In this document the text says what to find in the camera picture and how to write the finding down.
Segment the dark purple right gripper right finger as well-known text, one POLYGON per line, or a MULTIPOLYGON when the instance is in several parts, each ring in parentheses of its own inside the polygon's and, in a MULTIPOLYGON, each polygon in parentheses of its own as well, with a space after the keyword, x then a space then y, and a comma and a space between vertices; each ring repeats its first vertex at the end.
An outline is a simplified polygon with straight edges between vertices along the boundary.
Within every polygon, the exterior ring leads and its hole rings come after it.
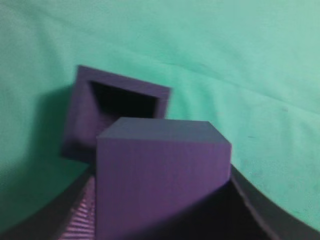
POLYGON ((195 186, 208 196, 185 214, 176 240, 318 240, 319 230, 287 213, 235 167, 202 171, 195 186))

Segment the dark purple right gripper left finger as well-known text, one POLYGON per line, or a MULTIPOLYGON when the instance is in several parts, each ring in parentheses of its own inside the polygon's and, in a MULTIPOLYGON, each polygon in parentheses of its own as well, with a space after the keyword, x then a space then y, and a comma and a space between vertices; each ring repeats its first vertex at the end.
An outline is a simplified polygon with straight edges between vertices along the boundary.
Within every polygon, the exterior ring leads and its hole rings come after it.
POLYGON ((2 240, 94 240, 96 186, 89 166, 45 207, 0 234, 2 240))

